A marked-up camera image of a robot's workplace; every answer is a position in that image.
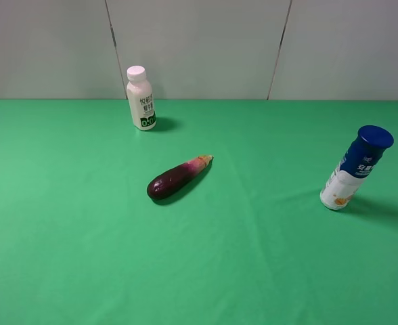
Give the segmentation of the white milk bottle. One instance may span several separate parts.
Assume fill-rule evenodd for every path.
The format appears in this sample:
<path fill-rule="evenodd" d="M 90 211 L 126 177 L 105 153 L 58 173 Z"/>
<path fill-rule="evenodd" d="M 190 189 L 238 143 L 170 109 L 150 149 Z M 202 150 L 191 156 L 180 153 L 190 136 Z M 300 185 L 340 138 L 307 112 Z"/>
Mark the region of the white milk bottle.
<path fill-rule="evenodd" d="M 143 66 L 127 69 L 127 98 L 133 124 L 141 131 L 152 129 L 156 124 L 156 113 L 152 86 Z"/>

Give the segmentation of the purple eggplant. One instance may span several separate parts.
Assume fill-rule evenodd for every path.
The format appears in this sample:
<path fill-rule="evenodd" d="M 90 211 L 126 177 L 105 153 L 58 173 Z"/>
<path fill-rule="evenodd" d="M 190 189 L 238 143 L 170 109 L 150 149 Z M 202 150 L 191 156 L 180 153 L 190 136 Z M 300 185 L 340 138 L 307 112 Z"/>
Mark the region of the purple eggplant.
<path fill-rule="evenodd" d="M 195 179 L 213 160 L 213 155 L 201 155 L 155 177 L 147 186 L 152 200 L 164 200 Z"/>

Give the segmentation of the blue white yogurt bottle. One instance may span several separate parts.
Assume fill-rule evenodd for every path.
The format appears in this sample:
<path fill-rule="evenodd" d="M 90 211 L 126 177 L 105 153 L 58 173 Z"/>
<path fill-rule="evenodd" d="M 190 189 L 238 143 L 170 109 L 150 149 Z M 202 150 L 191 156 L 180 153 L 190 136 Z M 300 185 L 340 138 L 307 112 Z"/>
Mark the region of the blue white yogurt bottle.
<path fill-rule="evenodd" d="M 393 144 L 394 138 L 386 129 L 362 126 L 320 192 L 323 205 L 331 210 L 346 207 L 385 150 Z"/>

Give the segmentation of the green tablecloth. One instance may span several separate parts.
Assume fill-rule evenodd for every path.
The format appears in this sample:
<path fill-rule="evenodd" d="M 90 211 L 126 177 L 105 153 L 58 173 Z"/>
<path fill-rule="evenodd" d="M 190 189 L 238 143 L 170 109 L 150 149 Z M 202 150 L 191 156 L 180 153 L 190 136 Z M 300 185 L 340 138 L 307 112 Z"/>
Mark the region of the green tablecloth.
<path fill-rule="evenodd" d="M 398 324 L 398 102 L 0 100 L 0 324 Z M 394 144 L 341 210 L 365 125 Z M 148 184 L 210 165 L 164 200 Z"/>

